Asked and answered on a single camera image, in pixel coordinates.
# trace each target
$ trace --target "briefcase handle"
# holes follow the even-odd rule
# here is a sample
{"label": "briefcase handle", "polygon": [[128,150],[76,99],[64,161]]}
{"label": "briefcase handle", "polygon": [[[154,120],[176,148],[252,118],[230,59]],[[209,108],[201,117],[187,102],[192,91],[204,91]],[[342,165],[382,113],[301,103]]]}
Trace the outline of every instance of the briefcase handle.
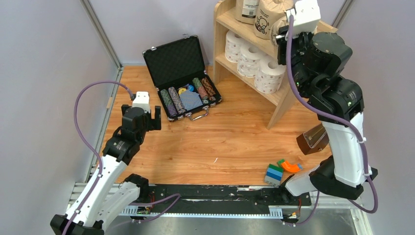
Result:
{"label": "briefcase handle", "polygon": [[205,107],[203,107],[203,109],[206,111],[206,113],[205,113],[205,114],[202,114],[202,115],[199,115],[199,116],[197,116],[197,117],[195,117],[195,118],[192,118],[192,113],[188,113],[188,114],[186,114],[186,117],[189,117],[189,119],[190,119],[191,121],[196,121],[197,119],[200,119],[200,118],[206,117],[206,116],[209,114],[209,106],[205,106]]}

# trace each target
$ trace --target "poker chip case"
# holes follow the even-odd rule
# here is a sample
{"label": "poker chip case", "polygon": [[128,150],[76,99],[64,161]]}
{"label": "poker chip case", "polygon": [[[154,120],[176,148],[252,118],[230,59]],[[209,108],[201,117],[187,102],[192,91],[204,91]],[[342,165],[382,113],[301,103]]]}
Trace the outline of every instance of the poker chip case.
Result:
{"label": "poker chip case", "polygon": [[[222,102],[221,95],[206,72],[198,36],[193,35],[158,47],[151,47],[142,54],[169,121],[181,120],[184,117],[189,117],[190,120],[200,119],[208,115],[209,108]],[[199,80],[206,78],[211,85],[210,92],[213,90],[214,95],[209,96],[207,101],[201,99],[205,103],[198,107],[181,114],[171,115],[161,91],[171,87],[178,90],[186,85],[196,88],[193,83],[194,78]],[[200,111],[205,113],[192,117]]]}

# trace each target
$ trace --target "white wall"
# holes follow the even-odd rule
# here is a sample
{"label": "white wall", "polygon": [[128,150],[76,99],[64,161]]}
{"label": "white wall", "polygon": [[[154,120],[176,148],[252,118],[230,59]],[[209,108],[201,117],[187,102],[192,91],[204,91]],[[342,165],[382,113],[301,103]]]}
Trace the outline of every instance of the white wall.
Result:
{"label": "white wall", "polygon": [[[1,234],[52,234],[90,151],[78,138],[73,105],[87,84],[114,79],[108,56],[79,0],[0,3]],[[109,87],[81,99],[80,127],[96,142]]]}
{"label": "white wall", "polygon": [[[319,0],[322,19],[332,23],[344,0]],[[91,0],[122,63],[144,64],[142,52],[197,34],[213,61],[213,12],[218,0]]]}
{"label": "white wall", "polygon": [[345,0],[317,0],[319,2],[322,20],[327,24],[333,24],[334,18],[340,11]]}
{"label": "white wall", "polygon": [[[342,75],[363,89],[369,163],[379,169],[375,235],[414,234],[415,2],[390,3],[356,1],[338,32],[353,49]],[[363,199],[371,207],[368,186]]]}

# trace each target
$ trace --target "cable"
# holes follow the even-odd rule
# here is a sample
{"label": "cable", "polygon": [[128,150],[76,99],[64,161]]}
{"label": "cable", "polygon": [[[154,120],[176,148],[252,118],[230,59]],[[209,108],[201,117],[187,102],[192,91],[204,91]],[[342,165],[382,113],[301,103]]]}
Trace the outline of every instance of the cable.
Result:
{"label": "cable", "polygon": [[[160,216],[162,216],[163,214],[165,214],[180,199],[180,194],[179,193],[175,193],[175,194],[170,195],[170,196],[168,196],[166,198],[163,198],[163,199],[161,199],[159,201],[155,201],[155,202],[151,202],[151,203],[130,203],[130,206],[141,206],[141,207],[152,206],[152,205],[155,205],[157,203],[165,202],[165,201],[167,201],[167,200],[169,200],[169,199],[171,199],[173,197],[177,197],[177,198],[165,210],[163,210],[162,212],[160,212],[158,215],[156,215],[156,216],[154,216],[154,217],[152,217],[150,219],[140,219],[140,220],[138,220],[138,223],[141,223],[141,222],[149,222],[149,221],[155,220],[155,219],[159,218]],[[136,220],[124,221],[124,222],[121,222],[121,223],[119,223],[117,225],[114,225],[113,227],[111,227],[111,229],[114,229],[114,228],[119,227],[119,226],[124,225],[124,224],[135,223],[135,221]]]}
{"label": "cable", "polygon": [[297,100],[304,105],[304,107],[306,107],[307,109],[311,110],[312,112],[321,115],[323,117],[335,120],[345,126],[350,127],[350,129],[353,131],[353,133],[356,135],[356,138],[359,140],[359,144],[360,144],[360,148],[362,149],[362,155],[363,155],[363,165],[364,165],[364,173],[366,176],[366,179],[370,185],[370,188],[372,189],[372,193],[373,193],[373,209],[372,210],[368,210],[365,209],[363,207],[361,207],[360,205],[358,205],[356,202],[349,200],[353,205],[355,205],[357,208],[363,210],[366,213],[375,213],[378,209],[378,196],[377,196],[377,192],[375,189],[375,186],[373,184],[372,179],[370,178],[369,174],[369,160],[368,160],[368,151],[366,149],[366,145],[364,143],[363,137],[360,134],[359,130],[349,121],[334,116],[332,114],[328,114],[325,113],[321,110],[318,110],[316,108],[314,108],[313,106],[309,105],[307,102],[305,102],[302,97],[300,96],[298,89],[295,85],[294,82],[294,78],[293,78],[293,72],[292,72],[292,68],[291,68],[291,46],[292,46],[292,41],[293,41],[293,25],[294,25],[294,16],[291,15],[290,19],[289,19],[289,27],[288,27],[288,39],[287,39],[287,53],[286,53],[286,61],[287,61],[287,69],[288,69],[288,81],[290,83],[290,87],[291,90],[293,91],[295,97],[297,98]]}
{"label": "cable", "polygon": [[298,213],[299,217],[301,216],[301,198],[299,198],[299,208],[295,213]]}
{"label": "cable", "polygon": [[156,196],[154,195],[154,193],[151,193],[151,199],[150,202],[154,202],[156,200]]}
{"label": "cable", "polygon": [[314,208],[311,211],[311,214],[304,221],[302,221],[300,223],[295,223],[295,224],[288,223],[288,222],[283,222],[282,224],[283,225],[287,224],[288,226],[295,227],[297,225],[303,225],[303,224],[307,223],[311,219],[311,217],[313,217],[314,213],[316,212],[317,204],[319,203],[319,198],[320,198],[320,191],[317,191],[316,202],[314,203]]}
{"label": "cable", "polygon": [[[88,143],[88,141],[85,139],[84,135],[82,134],[81,129],[79,128],[79,125],[78,125],[77,113],[78,113],[79,100],[80,100],[82,94],[87,89],[89,89],[90,87],[95,86],[95,85],[98,85],[98,84],[103,84],[103,83],[113,83],[113,84],[122,86],[130,94],[131,100],[134,100],[134,94],[131,92],[131,90],[128,89],[128,87],[125,86],[124,84],[119,83],[119,82],[115,82],[115,81],[93,82],[93,83],[87,85],[84,89],[82,89],[81,92],[78,94],[78,97],[76,98],[75,107],[73,108],[73,122],[75,123],[75,128],[76,128],[76,131],[78,132],[79,137],[82,139],[82,141],[84,142],[84,144],[94,153],[94,155],[98,159],[98,165],[100,166],[99,169],[98,169],[98,175],[102,174],[102,168],[104,168],[104,165],[102,163],[102,159],[99,156],[98,152]],[[95,180],[94,180],[94,182],[93,182],[90,190],[87,192],[87,194],[85,195],[84,199],[81,201],[81,203],[79,203],[79,206],[76,208],[77,210],[79,210],[79,211],[81,210],[82,206],[85,204],[85,202],[87,201],[87,199],[91,195],[92,191],[95,189],[96,185],[98,184],[99,179],[100,179],[99,177],[96,177],[95,178]],[[71,225],[71,223],[73,222],[73,220],[75,219],[76,215],[77,215],[77,213],[74,212],[73,215],[71,216],[71,218],[69,219],[69,221],[67,222],[67,224],[66,224],[66,226],[65,226],[65,228],[64,228],[64,230],[62,232],[62,235],[66,235],[66,233],[68,231],[68,228]]]}

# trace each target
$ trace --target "wooden floor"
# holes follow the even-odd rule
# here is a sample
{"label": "wooden floor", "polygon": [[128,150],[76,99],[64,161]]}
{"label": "wooden floor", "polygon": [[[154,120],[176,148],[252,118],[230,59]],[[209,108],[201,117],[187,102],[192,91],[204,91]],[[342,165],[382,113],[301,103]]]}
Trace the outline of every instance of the wooden floor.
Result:
{"label": "wooden floor", "polygon": [[[152,110],[161,104],[146,66],[126,67],[121,82],[133,92],[148,91]],[[296,137],[319,124],[317,116],[299,103],[267,130],[275,105],[233,75],[216,87],[223,102],[200,120],[169,122],[162,109],[162,130],[146,134],[140,152],[118,181],[135,173],[159,184],[264,185],[270,163],[284,158],[308,170],[330,155],[329,147],[308,156],[298,148]],[[120,88],[104,143],[121,125],[122,104],[131,101]]]}

